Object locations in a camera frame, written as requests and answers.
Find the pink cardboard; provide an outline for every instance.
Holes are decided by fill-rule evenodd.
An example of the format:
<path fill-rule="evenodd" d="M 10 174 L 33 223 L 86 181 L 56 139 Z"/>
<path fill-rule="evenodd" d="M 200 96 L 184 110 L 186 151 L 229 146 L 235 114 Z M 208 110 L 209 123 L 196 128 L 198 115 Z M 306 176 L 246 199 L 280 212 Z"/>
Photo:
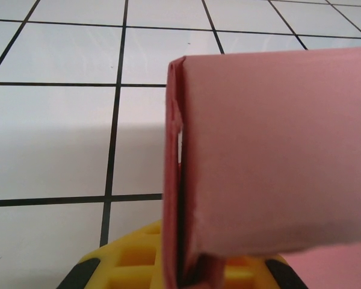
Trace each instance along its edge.
<path fill-rule="evenodd" d="M 185 57 L 166 101 L 167 288 L 220 288 L 229 256 L 361 241 L 361 48 Z"/>

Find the yellow object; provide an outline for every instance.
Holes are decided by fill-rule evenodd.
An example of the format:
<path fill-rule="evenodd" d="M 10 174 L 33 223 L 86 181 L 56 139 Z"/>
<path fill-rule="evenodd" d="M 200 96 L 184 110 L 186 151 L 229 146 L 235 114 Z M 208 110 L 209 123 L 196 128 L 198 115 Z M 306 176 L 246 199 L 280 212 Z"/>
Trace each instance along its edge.
<path fill-rule="evenodd" d="M 162 289 L 161 222 L 130 233 L 80 260 L 97 258 L 99 265 L 85 289 Z M 286 264 L 280 256 L 227 260 L 224 289 L 280 289 L 266 259 Z"/>

